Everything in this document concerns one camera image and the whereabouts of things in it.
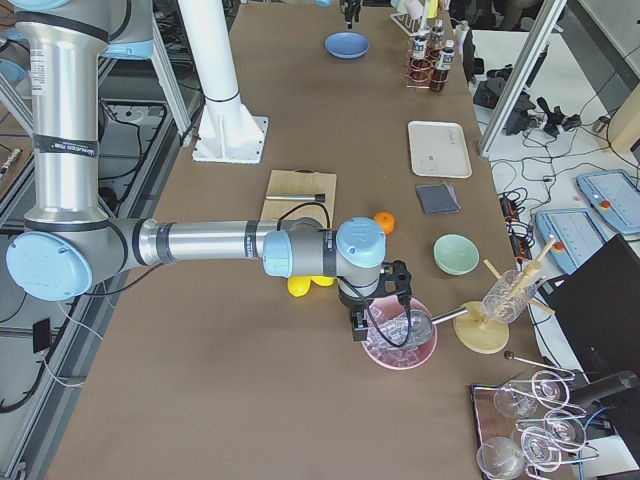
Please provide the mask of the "yellow lemon near bowl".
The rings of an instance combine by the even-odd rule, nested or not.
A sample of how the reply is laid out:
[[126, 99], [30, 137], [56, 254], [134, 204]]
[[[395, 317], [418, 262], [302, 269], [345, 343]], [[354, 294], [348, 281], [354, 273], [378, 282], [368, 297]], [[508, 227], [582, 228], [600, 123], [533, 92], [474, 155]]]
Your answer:
[[287, 279], [288, 293], [294, 298], [300, 298], [308, 294], [311, 288], [309, 276], [292, 276]]

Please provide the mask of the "cream rabbit tray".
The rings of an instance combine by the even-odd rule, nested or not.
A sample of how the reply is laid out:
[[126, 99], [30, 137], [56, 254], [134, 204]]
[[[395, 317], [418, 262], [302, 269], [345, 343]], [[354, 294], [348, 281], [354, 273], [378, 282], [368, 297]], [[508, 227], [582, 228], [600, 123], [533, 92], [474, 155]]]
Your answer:
[[466, 179], [472, 175], [463, 128], [453, 122], [408, 123], [411, 169], [421, 177]]

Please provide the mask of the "blue teach pendant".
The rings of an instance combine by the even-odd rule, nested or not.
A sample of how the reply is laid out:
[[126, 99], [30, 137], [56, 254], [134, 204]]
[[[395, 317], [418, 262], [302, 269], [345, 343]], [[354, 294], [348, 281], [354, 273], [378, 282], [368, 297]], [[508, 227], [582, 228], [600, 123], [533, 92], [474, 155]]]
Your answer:
[[623, 235], [639, 233], [639, 185], [624, 170], [580, 174], [579, 189], [590, 205], [614, 230]]
[[541, 210], [535, 223], [550, 253], [566, 274], [574, 273], [609, 240], [595, 215], [587, 208]]

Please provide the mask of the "wine glass rack tray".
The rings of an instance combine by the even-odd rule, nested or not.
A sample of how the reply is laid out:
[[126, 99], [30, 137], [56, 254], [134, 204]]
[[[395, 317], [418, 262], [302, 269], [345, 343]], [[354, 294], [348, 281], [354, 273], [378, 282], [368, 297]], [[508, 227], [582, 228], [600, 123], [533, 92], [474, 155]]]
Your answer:
[[571, 399], [570, 382], [575, 370], [545, 365], [511, 351], [504, 358], [527, 369], [495, 388], [490, 406], [510, 422], [504, 434], [489, 435], [477, 428], [479, 447], [476, 463], [486, 479], [546, 479], [565, 465], [599, 459], [599, 450], [589, 443], [587, 428], [597, 415]]

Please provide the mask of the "steel muddler black tip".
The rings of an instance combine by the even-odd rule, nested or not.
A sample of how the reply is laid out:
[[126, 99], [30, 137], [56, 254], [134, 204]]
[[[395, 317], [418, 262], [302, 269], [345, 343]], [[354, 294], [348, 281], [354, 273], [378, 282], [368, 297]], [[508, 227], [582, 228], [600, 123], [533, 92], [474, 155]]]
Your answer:
[[291, 202], [321, 202], [324, 203], [326, 195], [324, 193], [315, 194], [267, 194], [269, 201], [291, 201]]

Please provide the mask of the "dark drink bottle front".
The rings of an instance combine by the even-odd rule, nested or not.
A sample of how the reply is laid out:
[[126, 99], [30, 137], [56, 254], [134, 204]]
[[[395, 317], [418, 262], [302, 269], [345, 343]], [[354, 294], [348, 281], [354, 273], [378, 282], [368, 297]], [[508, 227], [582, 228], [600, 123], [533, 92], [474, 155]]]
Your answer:
[[430, 89], [432, 92], [441, 92], [443, 90], [454, 56], [455, 42], [453, 40], [447, 40], [444, 47], [439, 51], [439, 56], [432, 70], [430, 79]]

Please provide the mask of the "dark drink bottle middle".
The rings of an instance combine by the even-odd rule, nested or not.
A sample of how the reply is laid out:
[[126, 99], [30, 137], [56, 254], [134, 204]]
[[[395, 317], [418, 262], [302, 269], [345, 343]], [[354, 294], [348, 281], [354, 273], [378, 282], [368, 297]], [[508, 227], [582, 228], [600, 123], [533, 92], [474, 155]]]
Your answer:
[[426, 47], [429, 30], [420, 30], [412, 40], [411, 55], [408, 64], [408, 80], [412, 85], [420, 85], [426, 81]]

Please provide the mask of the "blue teach pendant near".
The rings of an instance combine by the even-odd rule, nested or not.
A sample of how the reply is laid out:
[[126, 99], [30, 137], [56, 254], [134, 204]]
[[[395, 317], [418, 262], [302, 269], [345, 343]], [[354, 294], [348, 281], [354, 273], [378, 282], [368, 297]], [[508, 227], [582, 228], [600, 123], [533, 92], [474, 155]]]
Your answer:
[[541, 210], [535, 223], [550, 253], [566, 274], [574, 273], [609, 240], [595, 215], [587, 208]]

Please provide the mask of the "dark drink bottle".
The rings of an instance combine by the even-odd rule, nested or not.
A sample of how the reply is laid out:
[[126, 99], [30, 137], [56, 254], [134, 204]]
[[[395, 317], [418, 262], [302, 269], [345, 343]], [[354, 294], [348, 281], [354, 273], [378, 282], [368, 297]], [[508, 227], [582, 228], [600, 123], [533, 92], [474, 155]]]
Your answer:
[[432, 70], [430, 79], [430, 89], [432, 92], [441, 92], [443, 90], [454, 56], [455, 42], [453, 40], [447, 40], [444, 47], [439, 51], [439, 56]]
[[433, 28], [431, 29], [429, 54], [432, 58], [435, 58], [439, 54], [439, 51], [442, 49], [443, 38], [444, 38], [443, 20], [437, 19], [434, 23]]
[[408, 64], [408, 80], [412, 85], [420, 85], [426, 81], [426, 47], [429, 30], [420, 30], [412, 40], [411, 55]]

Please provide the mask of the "blue round plate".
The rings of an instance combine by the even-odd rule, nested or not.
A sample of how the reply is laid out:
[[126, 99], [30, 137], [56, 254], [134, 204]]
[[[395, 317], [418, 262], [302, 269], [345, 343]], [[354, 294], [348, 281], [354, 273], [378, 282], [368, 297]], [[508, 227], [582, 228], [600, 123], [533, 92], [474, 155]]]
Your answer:
[[358, 32], [343, 31], [329, 35], [324, 46], [331, 56], [351, 60], [364, 56], [370, 44], [368, 38]]

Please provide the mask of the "black monitor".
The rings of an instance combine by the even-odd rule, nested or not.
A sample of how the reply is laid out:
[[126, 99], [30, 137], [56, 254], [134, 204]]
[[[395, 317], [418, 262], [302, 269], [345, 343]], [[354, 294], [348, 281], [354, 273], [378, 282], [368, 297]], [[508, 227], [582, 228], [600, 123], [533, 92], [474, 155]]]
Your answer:
[[639, 256], [622, 235], [539, 292], [585, 370], [639, 372]]

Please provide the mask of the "orange mandarin fruit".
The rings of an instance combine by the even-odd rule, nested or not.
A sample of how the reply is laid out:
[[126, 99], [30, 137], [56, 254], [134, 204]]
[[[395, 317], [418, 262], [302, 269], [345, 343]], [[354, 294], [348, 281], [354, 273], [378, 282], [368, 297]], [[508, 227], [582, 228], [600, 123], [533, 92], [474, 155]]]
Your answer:
[[373, 216], [373, 220], [381, 227], [386, 235], [390, 235], [394, 232], [396, 220], [392, 213], [388, 211], [377, 212]]

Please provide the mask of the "yellow lemon far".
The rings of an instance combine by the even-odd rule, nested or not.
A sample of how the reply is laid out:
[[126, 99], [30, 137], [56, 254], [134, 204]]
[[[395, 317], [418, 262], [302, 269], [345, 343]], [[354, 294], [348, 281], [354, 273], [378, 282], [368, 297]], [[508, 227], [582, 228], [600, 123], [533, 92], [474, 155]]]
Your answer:
[[329, 287], [335, 282], [334, 278], [326, 276], [311, 276], [310, 279], [313, 283], [322, 287]]

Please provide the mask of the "mint green bowl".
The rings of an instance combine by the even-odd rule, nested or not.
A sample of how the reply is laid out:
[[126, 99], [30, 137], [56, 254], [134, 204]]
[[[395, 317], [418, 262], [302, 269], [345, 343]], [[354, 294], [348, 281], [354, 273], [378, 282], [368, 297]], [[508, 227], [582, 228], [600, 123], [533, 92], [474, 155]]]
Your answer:
[[458, 234], [446, 234], [434, 244], [433, 255], [436, 265], [450, 275], [464, 275], [479, 264], [480, 254], [476, 245]]

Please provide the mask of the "clear glass mug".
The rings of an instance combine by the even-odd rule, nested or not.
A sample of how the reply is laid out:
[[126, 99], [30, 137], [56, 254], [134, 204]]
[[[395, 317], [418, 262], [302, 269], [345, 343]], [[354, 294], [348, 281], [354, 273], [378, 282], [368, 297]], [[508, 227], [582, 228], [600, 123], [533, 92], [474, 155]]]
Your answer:
[[504, 324], [514, 322], [520, 316], [536, 293], [534, 283], [512, 293], [521, 276], [519, 271], [508, 270], [494, 283], [482, 300], [486, 316]]

